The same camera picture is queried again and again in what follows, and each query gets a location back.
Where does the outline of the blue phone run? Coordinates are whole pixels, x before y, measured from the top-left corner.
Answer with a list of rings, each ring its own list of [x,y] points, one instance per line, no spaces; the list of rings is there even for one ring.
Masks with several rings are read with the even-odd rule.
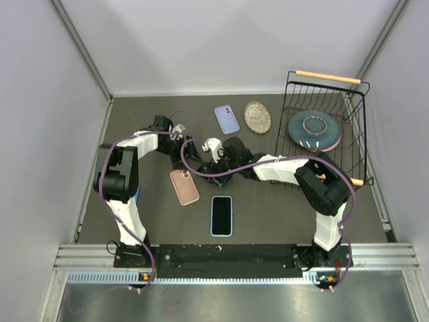
[[[135,199],[136,204],[138,203],[138,200],[139,200],[139,194],[140,194],[140,188],[138,187],[138,188],[137,188],[137,191],[136,191],[136,194],[135,194],[135,196],[134,196],[134,199]]]

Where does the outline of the pink phone case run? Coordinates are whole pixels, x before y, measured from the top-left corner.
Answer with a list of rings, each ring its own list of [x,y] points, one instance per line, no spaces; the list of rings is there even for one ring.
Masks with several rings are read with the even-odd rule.
[[[200,195],[189,171],[174,170],[170,173],[170,179],[182,206],[190,205],[199,200]]]

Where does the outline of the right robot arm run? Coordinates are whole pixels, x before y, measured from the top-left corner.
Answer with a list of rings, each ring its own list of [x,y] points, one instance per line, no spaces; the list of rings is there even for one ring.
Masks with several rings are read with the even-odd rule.
[[[252,153],[238,137],[222,142],[209,138],[202,151],[212,160],[200,168],[212,176],[236,170],[243,178],[276,181],[296,185],[316,211],[316,230],[312,250],[301,255],[303,266],[326,266],[334,261],[341,245],[341,221],[350,195],[350,179],[324,152],[317,158],[291,158],[266,153]]]

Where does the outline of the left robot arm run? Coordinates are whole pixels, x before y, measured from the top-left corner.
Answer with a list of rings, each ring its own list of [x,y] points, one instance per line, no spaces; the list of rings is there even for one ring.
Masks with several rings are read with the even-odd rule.
[[[138,266],[150,262],[152,250],[136,201],[139,192],[138,162],[150,152],[159,152],[170,157],[174,174],[190,179],[180,156],[182,144],[191,138],[189,132],[184,125],[174,125],[171,119],[157,115],[149,127],[113,144],[99,146],[93,188],[117,222],[120,231],[115,253],[117,259],[130,258]]]

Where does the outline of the lavender phone case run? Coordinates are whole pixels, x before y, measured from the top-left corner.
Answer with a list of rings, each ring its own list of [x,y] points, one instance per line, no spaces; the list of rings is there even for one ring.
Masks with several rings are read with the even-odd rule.
[[[240,130],[239,123],[230,105],[223,105],[214,109],[214,114],[225,135],[236,133]]]

